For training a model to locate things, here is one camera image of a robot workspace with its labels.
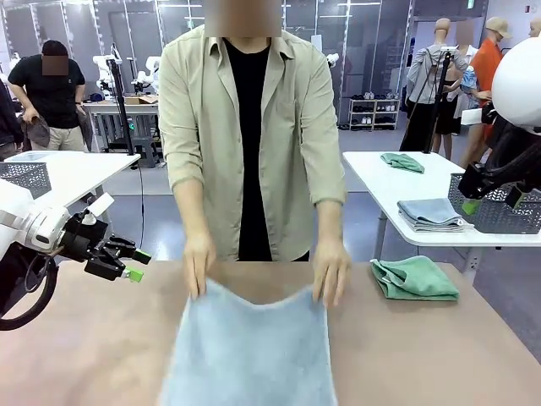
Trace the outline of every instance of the stack of folded towels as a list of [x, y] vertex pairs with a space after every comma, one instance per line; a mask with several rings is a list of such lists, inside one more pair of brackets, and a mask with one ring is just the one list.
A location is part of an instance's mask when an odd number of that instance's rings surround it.
[[467, 225], [448, 199], [401, 200], [398, 209], [414, 231], [456, 233]]

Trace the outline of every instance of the white table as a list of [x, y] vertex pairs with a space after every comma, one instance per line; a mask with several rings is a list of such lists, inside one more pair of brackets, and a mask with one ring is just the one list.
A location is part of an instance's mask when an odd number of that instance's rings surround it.
[[[139, 154], [94, 154], [75, 151], [55, 151], [51, 155], [33, 160], [46, 162], [51, 191], [36, 199], [36, 204], [68, 207], [92, 190], [101, 196], [103, 184], [114, 175], [140, 159]], [[104, 222], [111, 219], [107, 210], [101, 215]]]
[[424, 166], [424, 174], [389, 167], [381, 160], [384, 152], [345, 152], [344, 158], [366, 184], [380, 206], [380, 222], [374, 258], [381, 257], [385, 225], [391, 220], [398, 233], [410, 244], [422, 247], [468, 247], [464, 275], [473, 283], [483, 252], [488, 247], [541, 247], [541, 234], [487, 234], [476, 229], [461, 233], [416, 233], [398, 212], [399, 200], [439, 199], [447, 197], [452, 173], [464, 170], [438, 154], [408, 152]]

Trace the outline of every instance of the beige shirt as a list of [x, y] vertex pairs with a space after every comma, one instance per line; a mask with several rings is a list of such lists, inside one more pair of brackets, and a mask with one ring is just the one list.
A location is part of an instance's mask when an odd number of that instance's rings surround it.
[[[171, 188], [198, 179], [218, 257], [238, 258], [243, 209], [243, 144], [231, 64], [205, 27], [161, 55], [160, 131]], [[275, 261], [304, 255], [314, 205], [344, 202], [331, 72], [323, 54], [286, 31], [272, 38], [261, 100], [260, 187]]]

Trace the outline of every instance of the folded towel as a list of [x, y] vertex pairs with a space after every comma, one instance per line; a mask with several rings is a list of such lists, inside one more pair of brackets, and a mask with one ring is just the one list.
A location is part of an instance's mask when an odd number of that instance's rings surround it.
[[419, 162], [406, 154], [386, 153], [381, 156], [383, 162], [396, 169], [404, 169], [405, 171], [424, 173], [424, 167]]
[[397, 204], [400, 213], [416, 231], [460, 231], [465, 223], [446, 198], [400, 200]]
[[460, 295], [447, 275], [426, 256], [397, 262], [372, 260], [371, 264], [388, 299], [457, 300]]
[[420, 233], [461, 233], [467, 226], [462, 220], [458, 222], [458, 225], [450, 224], [447, 226], [440, 225], [428, 225], [421, 222], [415, 222], [414, 219], [408, 217], [403, 211], [399, 211], [402, 218], [406, 221], [406, 224], [415, 232]]

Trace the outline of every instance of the cap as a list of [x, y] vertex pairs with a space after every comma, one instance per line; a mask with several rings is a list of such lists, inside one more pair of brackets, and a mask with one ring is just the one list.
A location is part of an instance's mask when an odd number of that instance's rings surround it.
[[512, 38], [513, 36], [509, 33], [509, 24], [507, 21], [501, 17], [492, 17], [488, 19], [484, 28], [487, 30], [492, 30], [498, 32], [504, 38]]

